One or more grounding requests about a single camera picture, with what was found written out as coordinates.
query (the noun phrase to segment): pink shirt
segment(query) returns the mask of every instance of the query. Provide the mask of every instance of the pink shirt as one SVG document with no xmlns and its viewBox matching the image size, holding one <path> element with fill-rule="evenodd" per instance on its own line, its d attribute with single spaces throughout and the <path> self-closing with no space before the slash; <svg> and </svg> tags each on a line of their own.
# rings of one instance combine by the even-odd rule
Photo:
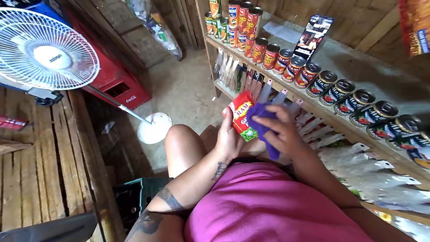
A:
<svg viewBox="0 0 430 242">
<path fill-rule="evenodd" d="M 185 241 L 372 240 L 323 194 L 268 163 L 236 163 L 197 204 Z"/>
</svg>

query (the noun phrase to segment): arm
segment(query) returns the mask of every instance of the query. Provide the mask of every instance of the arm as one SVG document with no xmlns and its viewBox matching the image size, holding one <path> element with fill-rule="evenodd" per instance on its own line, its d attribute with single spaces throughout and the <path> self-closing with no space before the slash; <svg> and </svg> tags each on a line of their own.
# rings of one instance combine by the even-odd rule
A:
<svg viewBox="0 0 430 242">
<path fill-rule="evenodd" d="M 257 116 L 252 119 L 279 133 L 275 135 L 268 131 L 264 137 L 280 152 L 290 155 L 299 182 L 329 198 L 374 241 L 414 241 L 365 209 L 355 195 L 326 169 L 315 151 L 303 142 L 286 109 L 280 105 L 269 105 L 266 110 L 276 113 L 278 120 Z"/>
<path fill-rule="evenodd" d="M 134 224 L 126 242 L 183 241 L 182 217 L 210 191 L 243 146 L 244 140 L 231 126 L 231 109 L 224 112 L 226 117 L 215 148 L 157 193 Z"/>
</svg>

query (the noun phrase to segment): red package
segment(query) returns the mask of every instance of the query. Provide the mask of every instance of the red package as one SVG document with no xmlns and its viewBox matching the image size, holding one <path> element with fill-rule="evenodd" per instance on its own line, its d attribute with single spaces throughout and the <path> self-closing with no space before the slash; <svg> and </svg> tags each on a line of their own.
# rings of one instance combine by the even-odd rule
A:
<svg viewBox="0 0 430 242">
<path fill-rule="evenodd" d="M 248 125 L 246 113 L 254 105 L 249 90 L 239 94 L 227 107 L 233 111 L 232 127 L 240 134 L 246 142 L 258 137 L 257 131 Z"/>
</svg>

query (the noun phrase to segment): electric fan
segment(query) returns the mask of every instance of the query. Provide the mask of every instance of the electric fan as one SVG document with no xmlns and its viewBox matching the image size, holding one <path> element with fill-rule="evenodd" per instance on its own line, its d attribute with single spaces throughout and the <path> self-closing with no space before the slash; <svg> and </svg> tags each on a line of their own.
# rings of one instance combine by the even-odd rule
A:
<svg viewBox="0 0 430 242">
<path fill-rule="evenodd" d="M 37 12 L 0 7 L 0 74 L 11 81 L 48 90 L 83 86 L 140 119 L 138 137 L 154 144 L 166 137 L 172 119 L 165 113 L 142 118 L 92 87 L 100 69 L 97 54 L 82 35 Z"/>
</svg>

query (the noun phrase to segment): fan guard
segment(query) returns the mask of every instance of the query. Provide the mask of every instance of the fan guard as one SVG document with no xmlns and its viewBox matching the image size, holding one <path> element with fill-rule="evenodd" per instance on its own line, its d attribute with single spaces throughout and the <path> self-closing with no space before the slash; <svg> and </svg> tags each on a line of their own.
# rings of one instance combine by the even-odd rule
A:
<svg viewBox="0 0 430 242">
<path fill-rule="evenodd" d="M 69 90 L 91 83 L 99 69 L 95 50 L 75 30 L 37 12 L 0 7 L 2 76 L 32 87 Z"/>
</svg>

